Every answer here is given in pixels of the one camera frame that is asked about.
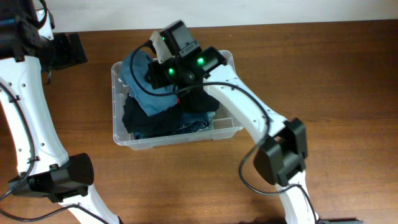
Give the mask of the black garment with red tag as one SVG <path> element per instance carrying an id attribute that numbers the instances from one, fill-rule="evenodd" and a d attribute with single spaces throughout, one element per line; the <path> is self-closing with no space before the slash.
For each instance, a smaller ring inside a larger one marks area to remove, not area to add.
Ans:
<path id="1" fill-rule="evenodd" d="M 194 88 L 178 95 L 182 111 L 187 113 L 215 112 L 219 109 L 218 100 L 210 96 L 203 88 Z"/>

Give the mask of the dark blue jeans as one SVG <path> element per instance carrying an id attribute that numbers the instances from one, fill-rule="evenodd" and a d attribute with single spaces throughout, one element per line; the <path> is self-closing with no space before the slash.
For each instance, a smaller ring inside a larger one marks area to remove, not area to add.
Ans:
<path id="1" fill-rule="evenodd" d="M 133 132 L 134 139 L 157 138 L 176 134 L 188 134 L 208 130 L 208 112 L 205 113 L 184 113 L 181 122 L 174 130 L 150 133 L 149 131 Z"/>

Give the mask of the light blue jeans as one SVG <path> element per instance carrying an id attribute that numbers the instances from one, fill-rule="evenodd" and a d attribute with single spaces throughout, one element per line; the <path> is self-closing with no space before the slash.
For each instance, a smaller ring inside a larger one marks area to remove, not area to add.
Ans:
<path id="1" fill-rule="evenodd" d="M 214 130 L 214 121 L 213 118 L 215 116 L 215 111 L 208 112 L 208 130 Z"/>

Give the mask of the blue shirt with plaid cuffs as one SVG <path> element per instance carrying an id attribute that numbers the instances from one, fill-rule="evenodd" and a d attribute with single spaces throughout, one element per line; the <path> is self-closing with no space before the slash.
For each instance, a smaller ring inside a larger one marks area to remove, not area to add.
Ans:
<path id="1" fill-rule="evenodd" d="M 170 96 L 152 96 L 144 92 L 135 82 L 130 71 L 130 56 L 127 56 L 122 62 L 122 68 L 119 74 L 120 80 L 128 86 L 129 94 L 138 102 L 139 106 L 144 110 L 148 116 L 153 116 L 160 112 L 163 112 L 177 104 L 177 97 L 175 95 Z M 140 85 L 148 92 L 154 94 L 164 94 L 172 91 L 173 86 L 162 87 L 153 89 L 150 82 L 148 82 L 148 64 L 153 61 L 153 58 L 146 52 L 139 50 L 132 62 L 132 68 L 136 80 Z"/>

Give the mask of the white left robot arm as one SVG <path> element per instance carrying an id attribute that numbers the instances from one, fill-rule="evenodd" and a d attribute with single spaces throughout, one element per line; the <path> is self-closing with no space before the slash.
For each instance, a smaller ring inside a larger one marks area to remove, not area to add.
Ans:
<path id="1" fill-rule="evenodd" d="M 87 62 L 79 35 L 54 34 L 46 6 L 1 2 L 1 105 L 17 154 L 9 195 L 47 198 L 81 223 L 119 223 L 97 193 L 85 153 L 69 156 L 55 131 L 43 73 Z"/>

